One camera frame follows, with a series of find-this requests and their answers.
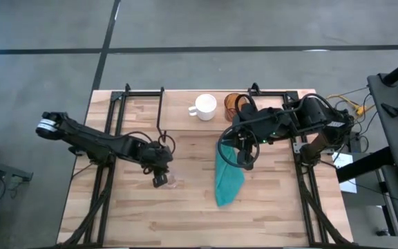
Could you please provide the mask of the amber faceted plastic cup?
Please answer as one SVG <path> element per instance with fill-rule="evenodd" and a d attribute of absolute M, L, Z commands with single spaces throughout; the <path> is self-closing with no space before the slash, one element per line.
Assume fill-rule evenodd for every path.
<path fill-rule="evenodd" d="M 243 106 L 249 104 L 249 98 L 245 94 L 230 93 L 224 99 L 225 120 L 232 122 L 235 116 L 241 120 L 247 119 L 247 114 L 243 111 Z"/>

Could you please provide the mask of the clear plastic mug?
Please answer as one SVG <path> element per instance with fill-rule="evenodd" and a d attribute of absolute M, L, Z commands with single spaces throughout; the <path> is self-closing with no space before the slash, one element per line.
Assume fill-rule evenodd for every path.
<path fill-rule="evenodd" d="M 184 188 L 184 177 L 185 173 L 180 169 L 170 169 L 167 173 L 167 184 L 166 187 L 169 189 L 183 189 Z"/>

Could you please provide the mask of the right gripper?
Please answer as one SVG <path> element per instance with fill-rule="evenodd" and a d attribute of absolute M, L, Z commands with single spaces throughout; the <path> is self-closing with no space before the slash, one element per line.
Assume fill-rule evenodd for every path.
<path fill-rule="evenodd" d="M 238 110 L 239 111 L 236 112 L 236 116 L 234 117 L 234 124 L 252 121 L 263 116 L 258 113 L 257 106 L 250 103 L 239 104 Z M 267 142 L 266 136 L 260 131 L 261 124 L 261 121 L 251 122 L 235 128 L 236 148 L 239 150 L 237 154 L 237 163 L 241 166 L 247 163 L 245 166 L 246 170 L 253 170 L 254 157 L 251 153 L 246 154 L 245 151 L 252 152 L 252 147 L 258 147 Z"/>

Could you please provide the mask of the white paper sheet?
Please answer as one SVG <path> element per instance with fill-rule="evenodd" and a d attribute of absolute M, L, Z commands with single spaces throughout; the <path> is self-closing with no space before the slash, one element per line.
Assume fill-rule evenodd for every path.
<path fill-rule="evenodd" d="M 337 169 L 342 168 L 353 162 L 353 157 L 350 154 L 342 154 L 339 152 L 334 152 L 332 155 L 332 162 Z M 347 180 L 339 184 L 340 190 L 342 192 L 347 192 L 351 194 L 357 193 L 357 185 L 355 179 Z"/>

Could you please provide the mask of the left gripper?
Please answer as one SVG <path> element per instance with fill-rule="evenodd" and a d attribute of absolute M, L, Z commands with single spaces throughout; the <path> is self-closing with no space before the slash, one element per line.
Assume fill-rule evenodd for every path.
<path fill-rule="evenodd" d="M 144 146 L 142 150 L 142 169 L 144 174 L 159 174 L 153 177 L 154 188 L 159 188 L 168 183 L 165 173 L 169 172 L 168 163 L 173 160 L 172 152 L 168 145 L 161 145 L 153 141 Z"/>

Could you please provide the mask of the white ceramic mug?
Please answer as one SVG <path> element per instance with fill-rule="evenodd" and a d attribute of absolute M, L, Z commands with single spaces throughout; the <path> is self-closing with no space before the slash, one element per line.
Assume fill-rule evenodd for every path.
<path fill-rule="evenodd" d="M 202 121 L 209 121 L 215 116 L 216 109 L 215 97 L 210 94 L 201 94 L 195 99 L 194 105 L 188 108 L 188 112 L 190 116 L 196 116 Z"/>

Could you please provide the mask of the teal microfiber cloth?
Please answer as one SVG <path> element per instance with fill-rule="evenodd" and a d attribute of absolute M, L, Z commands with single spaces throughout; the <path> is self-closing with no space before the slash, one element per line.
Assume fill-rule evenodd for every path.
<path fill-rule="evenodd" d="M 228 164 L 218 151 L 216 146 L 215 159 L 215 199 L 218 207 L 231 204 L 237 197 L 245 182 L 245 176 L 241 168 Z"/>

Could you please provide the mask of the black desk beam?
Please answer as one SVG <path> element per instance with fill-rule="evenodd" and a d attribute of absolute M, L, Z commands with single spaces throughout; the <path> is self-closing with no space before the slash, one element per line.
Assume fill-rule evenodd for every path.
<path fill-rule="evenodd" d="M 339 183 L 343 183 L 360 175 L 375 171 L 385 165 L 393 164 L 392 152 L 389 147 L 385 147 L 337 169 L 337 179 Z"/>

